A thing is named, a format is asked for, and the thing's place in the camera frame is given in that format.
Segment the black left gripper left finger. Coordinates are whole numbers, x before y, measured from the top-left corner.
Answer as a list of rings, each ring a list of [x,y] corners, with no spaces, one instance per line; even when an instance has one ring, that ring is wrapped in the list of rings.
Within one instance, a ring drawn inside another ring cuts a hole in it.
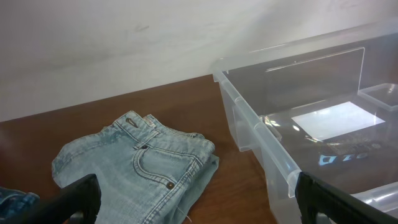
[[[61,189],[58,195],[6,220],[13,224],[84,223],[96,221],[101,206],[97,176],[88,174]]]

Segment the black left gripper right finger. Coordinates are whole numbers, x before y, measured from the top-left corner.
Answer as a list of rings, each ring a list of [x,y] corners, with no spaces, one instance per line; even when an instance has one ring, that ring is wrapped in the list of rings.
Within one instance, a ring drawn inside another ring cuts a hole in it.
[[[299,173],[295,198],[302,223],[397,224],[397,218],[354,198],[308,172]]]

